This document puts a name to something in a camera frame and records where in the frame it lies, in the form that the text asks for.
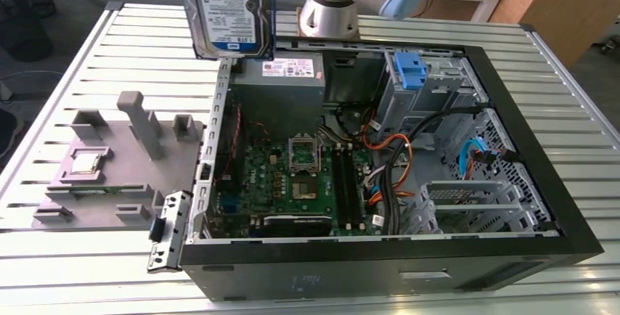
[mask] green circuit board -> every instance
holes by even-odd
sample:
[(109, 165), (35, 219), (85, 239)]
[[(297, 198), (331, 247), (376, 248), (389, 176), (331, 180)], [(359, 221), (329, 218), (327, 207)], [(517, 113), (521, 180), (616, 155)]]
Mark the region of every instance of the green circuit board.
[[(276, 144), (247, 148), (243, 166), (243, 188), (235, 193), (217, 194), (223, 230), (227, 237), (248, 237), (251, 219), (273, 215), (327, 216), (332, 218), (332, 235), (367, 235), (365, 226), (343, 229), (337, 222), (335, 183), (332, 178), (331, 147), (321, 147), (319, 172), (289, 173), (289, 146)], [(363, 178), (363, 167), (369, 165), (367, 150), (353, 150), (356, 175)], [(312, 149), (295, 150), (293, 161), (311, 163)]]

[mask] power supply label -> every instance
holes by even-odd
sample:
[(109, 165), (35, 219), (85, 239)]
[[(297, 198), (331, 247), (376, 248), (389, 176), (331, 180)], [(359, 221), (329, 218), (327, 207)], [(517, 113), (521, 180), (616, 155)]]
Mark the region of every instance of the power supply label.
[(264, 77), (312, 78), (312, 59), (275, 59), (263, 62)]
[(219, 49), (247, 51), (256, 47), (253, 0), (203, 0), (207, 34)]

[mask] aluminum workbench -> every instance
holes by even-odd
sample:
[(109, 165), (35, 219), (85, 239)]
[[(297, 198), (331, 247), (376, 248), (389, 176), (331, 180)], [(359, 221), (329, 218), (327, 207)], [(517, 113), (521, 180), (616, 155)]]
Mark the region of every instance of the aluminum workbench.
[[(0, 176), (0, 314), (260, 311), (265, 314), (617, 314), (620, 309), (620, 137), (536, 33), (517, 25), (360, 17), (363, 38), (481, 46), (576, 199), (605, 253), (496, 292), (209, 303), (184, 273), (147, 274), (147, 232), (28, 232), (75, 134), (80, 108), (107, 120), (121, 90), (143, 92), (159, 120), (207, 123), (216, 61), (195, 60), (181, 7), (124, 4), (104, 11)], [(279, 13), (279, 34), (296, 16)]]

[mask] hard drive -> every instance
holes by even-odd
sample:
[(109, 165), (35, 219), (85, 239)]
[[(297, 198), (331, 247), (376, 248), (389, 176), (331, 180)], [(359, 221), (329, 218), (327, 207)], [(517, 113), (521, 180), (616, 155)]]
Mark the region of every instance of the hard drive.
[(183, 0), (196, 56), (271, 60), (275, 0)]

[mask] motherboard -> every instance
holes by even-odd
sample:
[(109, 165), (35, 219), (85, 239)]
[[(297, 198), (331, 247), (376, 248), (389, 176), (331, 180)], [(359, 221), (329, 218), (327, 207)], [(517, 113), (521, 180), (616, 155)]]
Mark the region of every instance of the motherboard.
[(241, 188), (217, 193), (212, 234), (229, 238), (373, 234), (360, 185), (371, 154), (313, 142), (313, 137), (297, 137), (289, 144), (247, 147)]

